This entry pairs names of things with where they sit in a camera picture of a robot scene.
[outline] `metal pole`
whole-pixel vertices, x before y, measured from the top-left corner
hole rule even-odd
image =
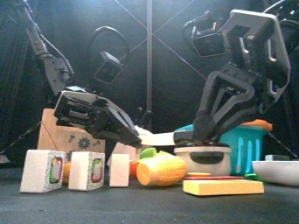
[[[146,0],[146,92],[145,92],[145,106],[146,110],[152,111],[152,56],[153,56],[153,2]]]

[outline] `teal basket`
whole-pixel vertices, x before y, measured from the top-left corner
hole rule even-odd
[[[267,130],[259,126],[237,126],[220,138],[220,142],[230,148],[230,174],[253,173],[252,161],[259,161],[263,150],[263,135]]]

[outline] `yellow sponge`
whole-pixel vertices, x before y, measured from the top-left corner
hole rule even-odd
[[[264,184],[245,179],[184,180],[182,191],[197,196],[263,193]]]

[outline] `table surface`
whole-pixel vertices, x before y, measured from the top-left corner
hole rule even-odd
[[[0,223],[299,223],[299,187],[265,184],[265,193],[198,197],[172,187],[20,193],[21,168],[0,169]]]

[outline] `white pot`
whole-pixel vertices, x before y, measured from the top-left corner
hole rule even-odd
[[[181,147],[173,149],[173,153],[185,162],[188,172],[206,172],[210,176],[229,175],[229,147]]]

